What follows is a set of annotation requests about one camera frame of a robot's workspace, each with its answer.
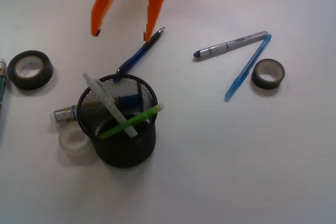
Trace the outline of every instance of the clear tape roll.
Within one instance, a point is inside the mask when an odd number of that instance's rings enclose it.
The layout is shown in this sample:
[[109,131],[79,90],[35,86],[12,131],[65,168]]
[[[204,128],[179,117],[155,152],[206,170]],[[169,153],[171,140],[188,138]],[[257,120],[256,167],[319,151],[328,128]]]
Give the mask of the clear tape roll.
[[94,151],[90,138],[85,135],[77,122],[61,128],[58,143],[68,156],[83,156]]

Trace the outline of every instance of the pen tip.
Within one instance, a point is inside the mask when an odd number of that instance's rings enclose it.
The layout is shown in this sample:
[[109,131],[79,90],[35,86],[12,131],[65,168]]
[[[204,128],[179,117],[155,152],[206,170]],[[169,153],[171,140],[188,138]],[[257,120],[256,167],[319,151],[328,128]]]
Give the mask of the pen tip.
[[199,51],[197,51],[196,53],[194,53],[194,57],[199,58],[201,56],[201,53]]

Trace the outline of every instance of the black mesh pen holder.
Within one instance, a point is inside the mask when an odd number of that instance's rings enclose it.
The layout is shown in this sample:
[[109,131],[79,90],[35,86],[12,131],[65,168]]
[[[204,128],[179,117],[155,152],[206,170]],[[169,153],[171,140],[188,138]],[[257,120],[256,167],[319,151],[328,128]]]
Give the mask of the black mesh pen holder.
[[[138,77],[112,74],[99,80],[115,99],[116,106],[126,119],[158,104],[152,88]],[[78,101],[77,119],[84,133],[91,138],[98,156],[111,166],[135,166],[146,160],[154,150],[156,115],[133,126],[138,133],[135,137],[129,137],[125,131],[121,131],[108,139],[99,139],[99,135],[119,123],[90,88],[84,91]]]

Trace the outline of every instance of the green pen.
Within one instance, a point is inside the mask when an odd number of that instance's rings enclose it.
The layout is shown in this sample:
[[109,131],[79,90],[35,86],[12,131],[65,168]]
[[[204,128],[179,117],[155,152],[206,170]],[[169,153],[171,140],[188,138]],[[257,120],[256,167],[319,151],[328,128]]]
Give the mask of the green pen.
[[99,138],[103,139],[103,140],[107,139],[107,138],[115,135],[116,133],[118,133],[120,131],[123,131],[124,129],[126,129],[129,126],[139,124],[139,123],[149,119],[152,115],[155,115],[159,111],[163,110],[163,108],[164,108],[163,104],[155,105],[154,107],[146,110],[145,112],[142,112],[141,114],[136,115],[136,116],[132,117],[131,119],[127,120],[125,123],[121,123],[118,126],[112,128],[108,131],[105,131],[103,134],[101,134],[99,136]]

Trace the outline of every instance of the silver pen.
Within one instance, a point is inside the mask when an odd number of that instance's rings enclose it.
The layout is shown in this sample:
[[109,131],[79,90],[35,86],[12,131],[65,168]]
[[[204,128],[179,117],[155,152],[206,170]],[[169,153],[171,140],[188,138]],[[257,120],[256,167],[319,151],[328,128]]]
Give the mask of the silver pen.
[[262,31],[261,33],[252,34],[244,38],[240,38],[240,39],[232,40],[229,42],[224,42],[216,46],[204,48],[194,53],[194,57],[199,58],[199,57],[208,56],[208,55],[212,55],[212,56],[222,55],[222,54],[225,54],[226,52],[238,49],[240,47],[245,47],[257,41],[263,40],[266,38],[267,35],[268,35],[267,31]]

